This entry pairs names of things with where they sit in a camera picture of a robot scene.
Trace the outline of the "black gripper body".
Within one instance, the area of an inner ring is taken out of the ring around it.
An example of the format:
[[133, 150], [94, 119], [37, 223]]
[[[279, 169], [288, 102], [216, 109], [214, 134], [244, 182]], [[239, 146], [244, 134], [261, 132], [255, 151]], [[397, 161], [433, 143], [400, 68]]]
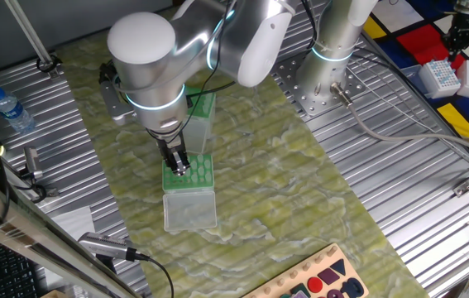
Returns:
[[157, 145], [160, 153], [165, 160], [175, 157], [177, 153], [181, 160], [187, 158], [184, 135], [182, 131], [172, 134], [157, 134]]

